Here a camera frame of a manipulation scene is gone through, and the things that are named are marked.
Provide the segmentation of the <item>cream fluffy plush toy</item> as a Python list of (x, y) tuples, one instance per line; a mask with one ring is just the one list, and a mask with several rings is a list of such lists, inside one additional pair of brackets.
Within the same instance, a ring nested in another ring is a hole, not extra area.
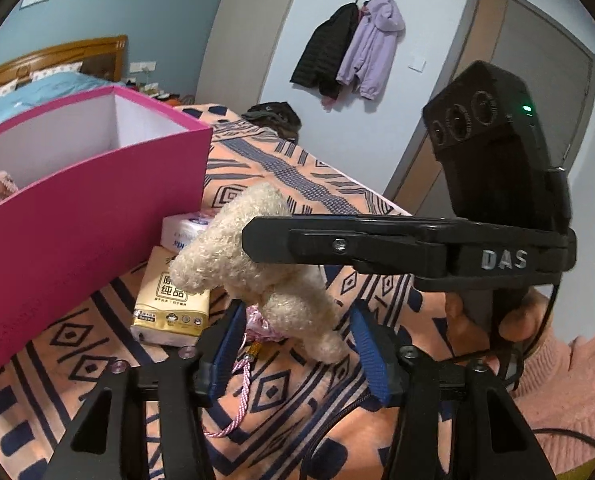
[(189, 294), (216, 287), (256, 306), (274, 330), (302, 342), (311, 359), (334, 364), (348, 355), (335, 330), (339, 307), (318, 266), (257, 263), (241, 245), (244, 227), (258, 216), (290, 214), (286, 198), (268, 182), (250, 186), (217, 212), (206, 230), (170, 264), (173, 284)]

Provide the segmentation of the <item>yellow tissue pack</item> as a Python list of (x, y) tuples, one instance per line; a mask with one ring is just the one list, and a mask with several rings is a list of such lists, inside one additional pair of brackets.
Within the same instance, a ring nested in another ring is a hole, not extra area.
[(189, 294), (171, 279), (174, 252), (152, 249), (138, 290), (130, 333), (141, 344), (194, 346), (209, 326), (210, 292)]

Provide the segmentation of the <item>pink white tissue pack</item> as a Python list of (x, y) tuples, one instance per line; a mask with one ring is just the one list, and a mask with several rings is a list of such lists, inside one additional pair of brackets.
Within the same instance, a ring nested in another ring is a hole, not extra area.
[(181, 252), (206, 230), (216, 214), (217, 209), (204, 209), (165, 217), (160, 245), (170, 252)]

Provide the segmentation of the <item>pink cardboard storage box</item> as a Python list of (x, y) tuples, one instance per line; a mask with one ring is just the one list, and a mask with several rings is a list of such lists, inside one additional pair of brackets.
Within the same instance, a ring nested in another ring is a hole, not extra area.
[(120, 86), (0, 124), (0, 368), (145, 260), (165, 217), (197, 210), (212, 140), (192, 115)]

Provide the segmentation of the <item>pink knitted sweater sleeve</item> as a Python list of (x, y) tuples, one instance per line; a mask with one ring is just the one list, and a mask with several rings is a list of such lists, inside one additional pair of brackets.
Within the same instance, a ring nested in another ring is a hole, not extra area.
[(595, 336), (567, 344), (546, 330), (513, 396), (532, 428), (568, 429), (595, 440)]

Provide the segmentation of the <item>pink tasselled charm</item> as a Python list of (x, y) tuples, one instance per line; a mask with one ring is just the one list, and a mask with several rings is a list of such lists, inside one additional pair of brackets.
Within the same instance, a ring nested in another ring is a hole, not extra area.
[(203, 429), (204, 435), (209, 439), (223, 439), (229, 436), (235, 429), (238, 429), (247, 415), (251, 390), (251, 368), (254, 359), (260, 353), (263, 344), (266, 342), (279, 342), (284, 339), (281, 334), (273, 329), (258, 307), (247, 306), (247, 326), (244, 331), (240, 350), (247, 349), (232, 367), (232, 373), (242, 373), (241, 392), (239, 394), (238, 411), (232, 421), (224, 429), (209, 431)]

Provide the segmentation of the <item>dark hat on bed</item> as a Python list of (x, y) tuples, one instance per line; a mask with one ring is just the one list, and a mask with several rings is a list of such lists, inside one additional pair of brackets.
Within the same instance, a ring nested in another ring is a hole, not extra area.
[(266, 102), (251, 106), (242, 118), (251, 124), (274, 130), (281, 139), (299, 142), (301, 119), (288, 102)]

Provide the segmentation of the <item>orange navy patterned blanket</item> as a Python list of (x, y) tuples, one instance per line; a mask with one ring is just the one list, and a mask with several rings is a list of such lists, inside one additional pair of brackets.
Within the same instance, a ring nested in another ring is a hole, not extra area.
[[(226, 107), (196, 104), (188, 114), (214, 130), (203, 204), (220, 208), (258, 183), (284, 194), (297, 214), (390, 214), (382, 196), (343, 176), (305, 148), (247, 122)], [(129, 270), (61, 315), (0, 369), (0, 464), (13, 479), (38, 479), (104, 367), (120, 358), (142, 365), (165, 358), (139, 344), (130, 321), (144, 271)], [(246, 416), (232, 425), (242, 380), (204, 414), (206, 428), (227, 436), (208, 444), (220, 479), (377, 479), (396, 414), (368, 398), (354, 352), (334, 363), (333, 347), (349, 348), (347, 310), (365, 299), (402, 341), (437, 358), (449, 356), (439, 295), (418, 292), (408, 276), (369, 276), (324, 266), (305, 283), (270, 289), (262, 323), (281, 333), (251, 365)]]

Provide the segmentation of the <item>black jacket on hook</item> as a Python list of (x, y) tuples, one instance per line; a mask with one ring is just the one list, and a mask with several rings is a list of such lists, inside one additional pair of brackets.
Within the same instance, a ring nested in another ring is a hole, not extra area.
[(311, 34), (297, 61), (290, 81), (308, 89), (317, 89), (330, 100), (336, 100), (341, 91), (337, 82), (343, 58), (359, 24), (359, 9), (355, 3), (340, 6)]

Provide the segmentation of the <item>lilac hooded jacket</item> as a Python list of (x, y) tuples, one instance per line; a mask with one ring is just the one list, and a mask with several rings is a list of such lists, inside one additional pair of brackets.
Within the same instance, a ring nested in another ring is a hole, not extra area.
[(405, 21), (395, 0), (370, 0), (337, 71), (337, 82), (352, 86), (365, 100), (378, 99), (404, 32)]

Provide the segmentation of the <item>wooden bed headboard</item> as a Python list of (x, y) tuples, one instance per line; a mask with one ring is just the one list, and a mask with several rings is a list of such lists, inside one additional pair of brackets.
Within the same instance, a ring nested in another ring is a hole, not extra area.
[(81, 72), (107, 81), (122, 78), (126, 35), (67, 42), (19, 56), (0, 65), (0, 87), (17, 79), (26, 81), (36, 70), (83, 62)]

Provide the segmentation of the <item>white floral pillow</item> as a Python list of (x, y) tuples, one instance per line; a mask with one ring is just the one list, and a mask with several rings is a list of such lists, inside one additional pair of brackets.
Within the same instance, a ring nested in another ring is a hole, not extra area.
[(17, 88), (21, 88), (29, 82), (39, 81), (51, 75), (60, 73), (79, 73), (83, 64), (84, 62), (80, 61), (74, 63), (55, 65), (52, 67), (44, 68), (43, 70), (34, 70), (34, 72), (29, 73), (24, 77), (16, 78), (12, 81), (7, 82), (6, 84), (2, 84), (0, 86), (0, 98), (2, 98), (3, 96), (8, 96), (8, 94), (13, 92), (14, 90), (17, 90)]

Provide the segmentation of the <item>blue floral duvet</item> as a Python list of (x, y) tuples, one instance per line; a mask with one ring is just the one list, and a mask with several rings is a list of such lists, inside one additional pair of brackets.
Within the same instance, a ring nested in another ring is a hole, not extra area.
[(27, 110), (50, 101), (73, 96), (75, 93), (107, 86), (124, 87), (122, 81), (107, 81), (80, 73), (58, 73), (29, 82), (25, 86), (0, 96), (0, 124)]

